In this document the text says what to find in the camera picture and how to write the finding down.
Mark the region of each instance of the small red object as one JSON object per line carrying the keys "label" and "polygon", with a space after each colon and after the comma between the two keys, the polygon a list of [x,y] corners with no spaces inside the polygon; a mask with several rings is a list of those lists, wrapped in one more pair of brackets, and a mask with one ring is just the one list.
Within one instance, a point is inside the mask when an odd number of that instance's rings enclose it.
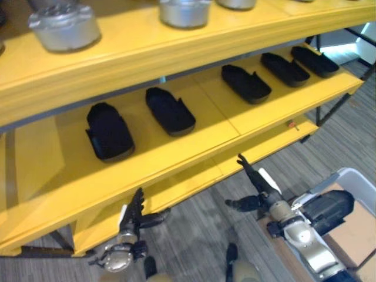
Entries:
{"label": "small red object", "polygon": [[297,127],[297,125],[296,125],[296,122],[295,121],[293,121],[292,119],[289,119],[287,122],[286,122],[286,124],[287,124],[287,126],[289,127],[289,128],[296,128],[296,130],[297,131],[299,131],[299,128]]}

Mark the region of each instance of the gray carpet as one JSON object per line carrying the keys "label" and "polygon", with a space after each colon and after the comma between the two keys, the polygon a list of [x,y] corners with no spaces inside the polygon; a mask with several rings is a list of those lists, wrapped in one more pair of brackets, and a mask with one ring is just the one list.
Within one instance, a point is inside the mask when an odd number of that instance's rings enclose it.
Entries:
{"label": "gray carpet", "polygon": [[[358,76],[365,71],[358,62],[345,67]],[[295,143],[255,167],[264,167],[289,196],[302,194],[341,167],[358,169],[375,183],[375,80],[373,74],[306,144]],[[324,105],[323,112],[334,103]],[[226,198],[254,192],[245,173],[239,172],[174,206],[166,223],[142,233],[159,270],[168,272],[176,282],[222,282],[226,247],[232,241],[238,244],[240,258],[254,263],[264,281],[294,281],[262,235],[256,215],[236,213],[223,203]],[[53,246],[48,236],[34,243]],[[0,258],[1,282],[95,282],[101,274],[98,268],[89,267],[85,258]],[[140,262],[129,281],[144,280]]]}

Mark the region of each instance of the robotic hand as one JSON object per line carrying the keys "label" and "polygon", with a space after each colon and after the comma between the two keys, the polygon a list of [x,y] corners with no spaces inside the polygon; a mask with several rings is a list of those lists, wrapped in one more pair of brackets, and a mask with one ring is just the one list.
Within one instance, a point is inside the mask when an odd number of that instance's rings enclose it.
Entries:
{"label": "robotic hand", "polygon": [[146,257],[147,245],[140,240],[140,229],[162,223],[170,209],[142,215],[143,202],[143,191],[139,188],[120,222],[117,244],[106,246],[102,256],[89,262],[90,265],[96,264],[109,272],[117,273],[128,268],[137,259]]}
{"label": "robotic hand", "polygon": [[226,200],[225,204],[238,212],[269,212],[275,221],[268,224],[268,232],[272,237],[283,236],[299,252],[302,261],[320,281],[355,281],[320,235],[310,226],[302,212],[293,211],[281,194],[250,166],[246,158],[240,154],[239,158],[237,162],[244,167],[258,195],[235,201]]}

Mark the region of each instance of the shelving unit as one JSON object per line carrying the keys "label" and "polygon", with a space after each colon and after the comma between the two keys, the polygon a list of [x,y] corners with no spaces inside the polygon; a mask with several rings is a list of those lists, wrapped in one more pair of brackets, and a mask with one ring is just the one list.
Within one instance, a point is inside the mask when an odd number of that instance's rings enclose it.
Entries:
{"label": "shelving unit", "polygon": [[153,0],[87,0],[102,40],[72,54],[43,49],[27,28],[26,0],[2,3],[0,126],[106,92],[171,75],[289,40],[376,18],[374,0],[258,1],[251,11],[212,3],[209,24],[182,31],[158,20]]}
{"label": "shelving unit", "polygon": [[[288,49],[274,53],[288,57]],[[85,133],[90,106],[7,132],[0,139],[5,147],[0,179],[6,179],[1,252],[70,223],[75,256],[81,256],[116,234],[120,206],[136,188],[145,189],[146,212],[174,205],[239,170],[238,152],[255,162],[315,131],[300,115],[362,84],[341,69],[328,79],[311,74],[306,86],[289,88],[257,56],[233,64],[257,71],[272,87],[270,97],[260,105],[241,100],[221,81],[220,68],[168,81],[160,87],[182,98],[197,119],[194,131],[183,137],[168,136],[155,121],[145,89],[106,100],[125,118],[136,144],[135,153],[121,162],[95,157]],[[300,131],[284,124],[291,118]]]}

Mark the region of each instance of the silver pot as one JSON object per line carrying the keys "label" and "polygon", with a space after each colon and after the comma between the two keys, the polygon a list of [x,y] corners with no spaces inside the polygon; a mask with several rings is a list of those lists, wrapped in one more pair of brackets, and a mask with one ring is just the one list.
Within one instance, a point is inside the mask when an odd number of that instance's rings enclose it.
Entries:
{"label": "silver pot", "polygon": [[233,10],[249,10],[255,6],[256,0],[217,0],[217,3]]}
{"label": "silver pot", "polygon": [[205,26],[210,2],[210,0],[160,0],[159,18],[175,28]]}
{"label": "silver pot", "polygon": [[29,27],[43,47],[51,52],[75,51],[100,39],[92,9],[81,4],[59,4],[41,9],[30,16]]}
{"label": "silver pot", "polygon": [[38,11],[59,4],[77,4],[78,0],[28,0],[28,2],[34,11]]}

